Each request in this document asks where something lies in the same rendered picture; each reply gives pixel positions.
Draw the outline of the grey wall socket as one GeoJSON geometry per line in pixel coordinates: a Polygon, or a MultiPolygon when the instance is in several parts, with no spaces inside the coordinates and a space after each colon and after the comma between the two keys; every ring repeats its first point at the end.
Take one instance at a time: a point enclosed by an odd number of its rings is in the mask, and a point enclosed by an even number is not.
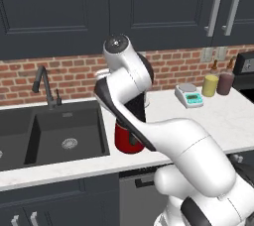
{"type": "Polygon", "coordinates": [[[218,61],[224,61],[226,57],[227,47],[218,47],[216,49],[215,58],[218,61]]]}
{"type": "Polygon", "coordinates": [[[213,48],[203,48],[201,51],[200,61],[201,62],[211,62],[212,53],[213,53],[213,48]]]}

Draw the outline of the brown bottle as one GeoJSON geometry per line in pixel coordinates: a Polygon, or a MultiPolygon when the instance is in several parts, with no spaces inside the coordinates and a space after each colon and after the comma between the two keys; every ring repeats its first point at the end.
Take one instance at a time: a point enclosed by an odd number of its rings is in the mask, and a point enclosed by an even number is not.
{"type": "Polygon", "coordinates": [[[220,74],[216,92],[220,95],[227,95],[234,80],[233,58],[230,59],[226,69],[220,74]]]}

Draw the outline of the dark drawer front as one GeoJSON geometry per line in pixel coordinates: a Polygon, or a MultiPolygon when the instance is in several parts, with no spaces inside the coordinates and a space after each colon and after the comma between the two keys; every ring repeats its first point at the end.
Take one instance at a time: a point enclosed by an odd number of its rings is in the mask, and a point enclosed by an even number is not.
{"type": "Polygon", "coordinates": [[[91,194],[119,189],[119,174],[110,173],[86,178],[0,191],[0,205],[66,194],[91,194]]]}

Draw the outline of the narrow dark cupboard door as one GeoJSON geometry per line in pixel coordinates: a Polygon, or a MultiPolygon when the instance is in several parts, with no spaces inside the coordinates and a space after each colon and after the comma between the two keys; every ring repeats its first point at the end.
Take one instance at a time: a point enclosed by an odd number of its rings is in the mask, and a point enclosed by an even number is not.
{"type": "Polygon", "coordinates": [[[254,0],[240,0],[230,36],[221,29],[227,22],[232,0],[221,0],[215,31],[214,47],[254,45],[254,0]]]}

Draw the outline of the black sink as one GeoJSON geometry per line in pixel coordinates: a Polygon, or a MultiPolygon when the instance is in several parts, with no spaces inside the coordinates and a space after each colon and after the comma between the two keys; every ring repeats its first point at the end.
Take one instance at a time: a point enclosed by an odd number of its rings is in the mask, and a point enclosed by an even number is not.
{"type": "Polygon", "coordinates": [[[0,171],[109,154],[97,101],[0,111],[0,171]]]}

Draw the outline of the grey dishwasher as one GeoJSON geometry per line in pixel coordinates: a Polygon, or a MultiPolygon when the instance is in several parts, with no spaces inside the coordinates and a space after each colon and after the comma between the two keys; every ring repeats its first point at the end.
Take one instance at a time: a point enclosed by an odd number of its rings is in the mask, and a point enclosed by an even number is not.
{"type": "Polygon", "coordinates": [[[142,175],[155,175],[158,167],[131,169],[119,173],[120,226],[154,226],[167,205],[168,197],[155,187],[137,188],[134,180],[142,175]]]}

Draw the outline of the grey stove knob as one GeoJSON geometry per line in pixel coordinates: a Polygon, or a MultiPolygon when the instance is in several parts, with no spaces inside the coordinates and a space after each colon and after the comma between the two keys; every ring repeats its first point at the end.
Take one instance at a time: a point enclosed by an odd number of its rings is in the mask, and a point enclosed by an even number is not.
{"type": "Polygon", "coordinates": [[[242,164],[243,163],[243,157],[239,156],[238,154],[232,154],[230,156],[230,159],[237,164],[242,164]]]}

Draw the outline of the yellow bottle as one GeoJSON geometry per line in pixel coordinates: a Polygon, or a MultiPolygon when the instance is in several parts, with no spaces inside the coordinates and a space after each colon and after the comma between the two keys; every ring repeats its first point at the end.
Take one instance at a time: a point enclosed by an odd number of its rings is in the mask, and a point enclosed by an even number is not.
{"type": "Polygon", "coordinates": [[[212,97],[218,83],[217,60],[214,61],[209,73],[204,77],[201,93],[205,97],[212,97]]]}

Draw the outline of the black tap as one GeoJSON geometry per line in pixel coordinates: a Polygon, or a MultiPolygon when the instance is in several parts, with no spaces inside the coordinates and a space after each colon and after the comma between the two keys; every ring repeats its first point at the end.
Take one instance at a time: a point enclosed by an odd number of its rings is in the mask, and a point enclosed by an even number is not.
{"type": "Polygon", "coordinates": [[[51,110],[53,110],[55,107],[61,106],[62,105],[62,99],[60,98],[60,95],[57,94],[57,99],[54,99],[53,96],[52,96],[47,70],[43,65],[40,65],[38,70],[37,70],[36,78],[35,78],[33,86],[32,86],[32,91],[34,93],[38,93],[40,91],[41,81],[44,82],[44,86],[45,86],[45,90],[46,90],[46,99],[47,99],[47,103],[48,103],[49,108],[51,110]]]}

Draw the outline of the wide dark cupboard door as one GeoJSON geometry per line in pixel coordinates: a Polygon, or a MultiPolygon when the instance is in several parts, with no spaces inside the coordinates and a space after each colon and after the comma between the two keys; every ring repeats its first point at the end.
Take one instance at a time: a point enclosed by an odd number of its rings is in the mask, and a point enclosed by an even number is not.
{"type": "Polygon", "coordinates": [[[102,52],[108,0],[0,0],[0,60],[102,52]]]}

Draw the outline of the red and black blender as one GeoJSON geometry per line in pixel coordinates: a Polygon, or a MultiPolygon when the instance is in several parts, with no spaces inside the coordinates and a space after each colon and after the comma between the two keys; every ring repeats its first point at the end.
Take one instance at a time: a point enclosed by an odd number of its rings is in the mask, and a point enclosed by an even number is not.
{"type": "MultiPolygon", "coordinates": [[[[141,93],[125,104],[125,107],[140,121],[145,122],[145,94],[141,93]]],[[[131,134],[127,127],[119,120],[115,123],[115,147],[124,154],[140,153],[144,146],[131,134]]]]}

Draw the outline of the white kitchen scale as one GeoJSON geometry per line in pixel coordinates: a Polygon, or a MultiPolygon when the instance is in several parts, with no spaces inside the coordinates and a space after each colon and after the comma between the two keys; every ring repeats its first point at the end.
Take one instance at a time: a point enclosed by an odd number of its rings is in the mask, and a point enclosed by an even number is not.
{"type": "Polygon", "coordinates": [[[202,95],[192,83],[177,84],[175,95],[186,108],[197,108],[203,105],[202,95]]]}

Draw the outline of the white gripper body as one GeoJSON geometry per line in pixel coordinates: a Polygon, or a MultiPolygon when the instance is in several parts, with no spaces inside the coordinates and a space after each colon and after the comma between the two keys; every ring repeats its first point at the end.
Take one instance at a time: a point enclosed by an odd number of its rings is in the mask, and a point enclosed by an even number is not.
{"type": "Polygon", "coordinates": [[[95,73],[95,76],[97,79],[103,78],[105,76],[108,76],[111,74],[111,71],[109,68],[100,69],[95,73]]]}

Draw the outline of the dark lower cupboard door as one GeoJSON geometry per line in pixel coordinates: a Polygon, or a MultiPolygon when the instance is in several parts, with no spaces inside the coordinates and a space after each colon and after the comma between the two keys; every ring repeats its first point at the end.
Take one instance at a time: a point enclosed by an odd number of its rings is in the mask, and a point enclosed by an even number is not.
{"type": "Polygon", "coordinates": [[[73,195],[26,205],[30,223],[34,211],[37,211],[39,226],[120,226],[118,191],[73,195]]]}
{"type": "Polygon", "coordinates": [[[0,226],[12,226],[14,215],[19,215],[19,226],[26,226],[26,219],[21,208],[0,208],[0,226]]]}

